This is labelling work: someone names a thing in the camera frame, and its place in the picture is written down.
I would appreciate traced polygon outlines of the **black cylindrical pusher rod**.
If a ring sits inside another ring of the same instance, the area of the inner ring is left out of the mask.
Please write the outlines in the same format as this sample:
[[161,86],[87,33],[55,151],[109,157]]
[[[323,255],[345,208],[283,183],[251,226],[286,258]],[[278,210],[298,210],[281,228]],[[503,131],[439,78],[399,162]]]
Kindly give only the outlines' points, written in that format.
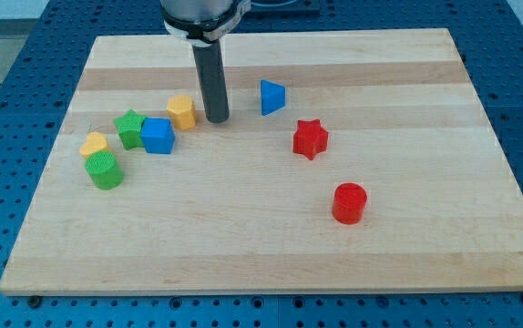
[[206,119],[223,123],[230,111],[220,41],[205,47],[194,46],[192,51]]

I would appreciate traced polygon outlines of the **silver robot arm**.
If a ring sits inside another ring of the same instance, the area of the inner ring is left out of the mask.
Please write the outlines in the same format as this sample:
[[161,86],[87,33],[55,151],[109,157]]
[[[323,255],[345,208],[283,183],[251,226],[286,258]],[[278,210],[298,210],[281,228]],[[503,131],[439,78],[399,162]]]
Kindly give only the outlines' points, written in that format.
[[161,0],[167,31],[192,47],[206,119],[230,116],[220,40],[251,9],[250,0]]

